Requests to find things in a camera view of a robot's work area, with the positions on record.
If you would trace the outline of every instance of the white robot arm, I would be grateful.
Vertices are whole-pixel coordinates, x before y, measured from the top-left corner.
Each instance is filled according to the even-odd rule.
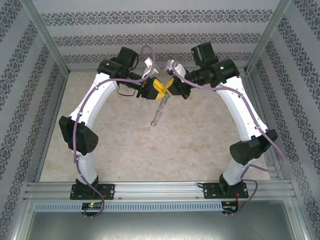
[[[269,147],[270,143],[257,129],[246,104],[245,98],[251,108],[261,130],[273,141],[278,135],[275,130],[268,130],[248,99],[239,71],[231,59],[218,61],[209,42],[200,44],[191,49],[193,58],[199,70],[187,72],[181,64],[175,66],[175,71],[184,79],[200,86],[210,84],[213,88],[231,88],[240,94],[230,90],[217,90],[227,105],[235,124],[238,128],[241,141],[230,146],[232,159],[228,169],[220,176],[220,188],[227,194],[231,186],[236,186],[243,181],[242,175],[248,165],[259,158]],[[166,66],[168,74],[173,74],[173,60],[169,60]],[[172,95],[181,95],[187,99],[193,86],[188,85],[178,76],[173,76],[166,86]]]
[[[128,48],[124,48],[124,50],[127,51],[128,54],[130,54],[131,51],[128,51],[127,49]],[[128,77],[128,78],[129,77],[134,79],[144,78],[152,68],[152,60],[148,57],[144,62],[146,64],[146,68],[142,76],[125,69],[125,70],[122,70],[121,77],[123,78],[124,77],[123,74],[125,73],[125,77]],[[74,122],[76,121],[77,116],[79,114],[79,110],[83,105],[85,99],[87,98],[88,94],[92,91],[92,89],[96,88],[96,90],[92,93],[92,95],[86,102],[81,112],[80,118],[78,120],[77,133],[76,133],[76,145],[77,145],[76,155],[78,157],[79,170],[82,176],[88,181],[89,184],[92,184],[98,178],[97,172],[95,170],[94,153],[93,153],[93,150],[98,144],[98,136],[91,129],[93,128],[94,121],[101,107],[103,106],[107,98],[110,96],[112,91],[114,91],[118,86],[118,84],[121,83],[121,84],[127,85],[130,88],[134,88],[135,90],[138,90],[137,97],[142,96],[143,98],[146,98],[146,99],[157,99],[157,98],[161,98],[163,95],[163,92],[161,91],[163,90],[163,85],[154,77],[159,72],[159,68],[156,65],[150,77],[143,83],[109,81],[104,83],[100,87],[97,87],[101,82],[110,79],[110,75],[113,74],[112,73],[113,69],[115,69],[115,73],[117,73],[119,70],[121,71],[121,66],[120,66],[121,64],[123,64],[123,62],[121,62],[117,58],[113,59],[112,61],[106,61],[106,62],[103,61],[98,68],[98,73],[95,75],[94,81],[90,89],[84,96],[81,103],[69,115],[69,117],[62,116],[61,119],[59,120],[59,125],[62,131],[63,138],[68,143],[69,148],[73,149],[72,131],[73,131]],[[83,178],[79,174],[77,176],[77,180],[84,185],[86,184]]]

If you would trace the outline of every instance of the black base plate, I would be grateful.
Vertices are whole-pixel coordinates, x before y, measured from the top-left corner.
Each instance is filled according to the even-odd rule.
[[[218,182],[198,183],[198,187],[203,189],[205,199],[235,199],[237,193],[239,199],[247,199],[249,197],[247,184],[244,182],[234,186],[227,195],[223,194]]]
[[[102,194],[104,200],[113,200],[115,196],[115,185],[114,184],[100,184],[98,185],[97,190]],[[101,199],[98,194],[94,197],[89,197],[82,194],[79,191],[77,184],[73,184],[70,193],[71,200],[99,200]]]

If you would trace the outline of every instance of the patterned wallpaper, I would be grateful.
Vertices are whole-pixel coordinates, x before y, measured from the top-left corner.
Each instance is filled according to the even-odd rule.
[[[319,16],[316,1],[293,1],[251,73],[264,117],[289,159],[285,175],[311,239],[320,239]]]
[[[69,68],[96,69],[121,46],[150,44],[158,64],[193,67],[191,48],[207,41],[221,59],[244,67],[279,0],[36,0],[35,6]]]
[[[65,76],[18,0],[0,0],[0,240],[48,140]]]

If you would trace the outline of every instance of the cable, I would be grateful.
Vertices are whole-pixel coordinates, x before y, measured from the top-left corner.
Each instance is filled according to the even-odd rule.
[[[85,218],[89,217],[90,219],[92,218],[95,218],[97,216],[99,216],[102,211],[105,209],[105,199],[104,199],[104,196],[97,190],[95,189],[87,180],[86,178],[83,176],[80,168],[79,168],[79,158],[77,157],[77,142],[76,142],[76,134],[77,134],[77,126],[78,126],[78,123],[79,123],[79,119],[82,115],[82,112],[84,110],[84,107],[85,105],[87,104],[89,98],[91,97],[91,95],[99,89],[99,87],[107,82],[111,82],[111,81],[122,81],[122,82],[128,82],[128,83],[137,83],[137,82],[143,82],[145,80],[147,80],[151,74],[153,73],[154,71],[154,68],[155,68],[155,64],[156,64],[156,56],[155,56],[155,51],[152,49],[151,46],[149,45],[144,45],[142,48],[141,48],[141,55],[142,56],[145,56],[144,54],[144,49],[145,48],[148,48],[150,51],[151,51],[151,56],[152,56],[152,66],[151,66],[151,69],[150,71],[148,72],[148,74],[141,78],[141,79],[138,79],[138,80],[132,80],[132,79],[122,79],[122,78],[110,78],[110,79],[107,79],[107,80],[104,80],[102,82],[100,82],[98,85],[96,85],[88,94],[87,96],[85,97],[85,99],[83,100],[83,103],[79,109],[79,112],[76,116],[76,119],[75,119],[75,123],[74,123],[74,126],[73,126],[73,133],[72,133],[72,146],[73,146],[73,162],[76,164],[76,169],[80,175],[80,177],[82,178],[82,180],[85,182],[85,184],[87,184],[93,191],[95,191],[99,197],[101,198],[101,201],[102,201],[102,207],[100,209],[99,212],[97,212],[95,215],[93,216],[87,216],[86,215],[86,211],[88,208],[86,208],[83,212],[83,215]]]
[[[235,193],[235,196],[236,196],[236,200],[234,201],[236,203],[236,206],[235,207],[238,207],[239,206],[239,193],[236,192]]]
[[[178,64],[179,64],[179,62],[178,62],[177,60],[175,60],[175,61],[172,63],[172,70],[173,70],[174,74],[175,74],[181,81],[184,81],[185,83],[189,84],[190,86],[193,86],[193,87],[198,88],[198,89],[209,90],[209,91],[222,91],[222,90],[226,90],[226,91],[231,91],[231,92],[237,94],[237,95],[243,100],[243,102],[244,102],[247,110],[249,111],[250,116],[251,116],[251,118],[252,118],[252,120],[253,120],[253,122],[254,122],[254,124],[255,124],[255,127],[256,127],[256,128],[259,130],[259,132],[267,139],[267,141],[278,151],[278,153],[280,154],[280,156],[281,156],[282,159],[283,159],[284,165],[283,165],[283,167],[282,167],[281,169],[279,169],[279,170],[269,170],[269,169],[265,169],[265,168],[259,167],[259,166],[257,166],[257,165],[254,165],[254,164],[249,164],[249,165],[245,168],[245,170],[243,171],[243,173],[241,174],[240,178],[243,179],[244,175],[246,174],[246,172],[248,171],[248,169],[249,169],[250,167],[259,169],[259,170],[264,171],[264,172],[276,173],[276,174],[277,174],[277,173],[281,173],[281,172],[283,172],[283,171],[285,171],[285,170],[287,169],[289,162],[288,162],[288,160],[286,159],[284,153],[283,153],[283,152],[281,151],[281,149],[275,144],[275,142],[272,141],[272,140],[268,137],[268,135],[260,128],[260,126],[259,126],[259,124],[258,124],[258,121],[256,120],[255,115],[254,115],[254,113],[252,112],[252,110],[251,110],[251,108],[250,108],[250,105],[249,105],[248,101],[246,100],[246,98],[244,97],[244,95],[243,95],[241,92],[239,92],[239,91],[237,91],[237,90],[235,90],[235,89],[233,89],[233,88],[231,88],[231,87],[206,87],[206,86],[200,86],[200,85],[198,85],[198,84],[195,84],[195,83],[193,83],[193,82],[185,79],[183,76],[181,76],[181,75],[177,72],[176,66],[177,66]],[[233,213],[232,216],[237,215],[237,214],[240,213],[243,209],[245,209],[245,208],[248,206],[248,204],[250,203],[251,199],[255,196],[255,194],[256,194],[256,192],[257,192],[257,190],[258,190],[258,182],[257,182],[256,180],[253,180],[253,179],[243,179],[243,180],[244,180],[244,181],[248,181],[248,182],[254,182],[254,183],[255,183],[255,188],[254,188],[254,190],[253,190],[252,195],[251,195],[251,196],[249,197],[249,199],[245,202],[244,206],[243,206],[240,210],[238,210],[236,213]]]
[[[139,63],[139,55],[136,55],[136,62],[135,62],[135,65],[134,65],[134,67],[132,67],[132,68],[130,68],[130,69],[128,69],[129,71],[133,71],[133,70],[135,70],[136,69],[136,67],[138,66],[138,63]]]
[[[178,64],[179,62],[178,61],[174,61],[173,64],[172,64],[172,70],[174,72],[174,74],[181,80],[181,81],[184,81],[186,84],[189,84],[190,86],[193,86],[195,88],[198,88],[198,89],[204,89],[204,90],[209,90],[209,91],[221,91],[221,90],[227,90],[227,91],[231,91],[235,94],[237,94],[244,102],[247,110],[249,111],[249,114],[255,124],[255,127],[259,130],[259,132],[267,139],[267,141],[278,151],[278,153],[280,154],[280,156],[282,157],[283,159],[283,162],[284,162],[284,165],[281,169],[279,170],[269,170],[269,169],[265,169],[265,168],[262,168],[262,167],[259,167],[259,166],[256,166],[254,164],[249,164],[249,167],[253,167],[253,168],[256,168],[256,169],[259,169],[261,171],[264,171],[264,172],[268,172],[268,173],[274,173],[274,174],[278,174],[278,173],[281,173],[283,171],[285,171],[288,167],[288,160],[286,159],[285,155],[283,154],[283,152],[281,151],[281,149],[275,144],[274,141],[272,141],[270,139],[270,137],[268,137],[268,135],[260,128],[259,124],[258,124],[258,121],[256,120],[256,117],[254,115],[254,113],[252,112],[251,108],[250,108],[250,105],[248,103],[248,101],[246,100],[246,98],[244,97],[244,95],[231,88],[231,87],[207,87],[207,86],[200,86],[198,84],[195,84],[187,79],[185,79],[184,77],[182,77],[176,70],[176,65]]]
[[[132,97],[132,96],[134,96],[134,95],[136,94],[136,90],[135,90],[135,89],[134,89],[134,93],[131,94],[131,95],[122,94],[122,93],[119,92],[119,89],[120,89],[120,84],[118,85],[118,90],[117,90],[116,92],[117,92],[119,95],[124,96],[124,97]]]

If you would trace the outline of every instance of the marble floor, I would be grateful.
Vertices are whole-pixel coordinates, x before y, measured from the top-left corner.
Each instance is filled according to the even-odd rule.
[[[91,86],[95,72],[71,72],[58,119],[68,116]],[[163,83],[170,76],[157,76]],[[120,93],[132,89],[120,87]],[[100,181],[216,181],[231,160],[229,146],[240,140],[236,124],[215,92],[193,89],[188,100],[172,96],[156,126],[150,123],[159,100],[121,96],[113,91],[99,112],[93,131],[99,136],[95,168]],[[263,157],[256,161],[266,167]],[[250,169],[248,179],[268,180]],[[73,155],[55,124],[41,182],[74,182]]]

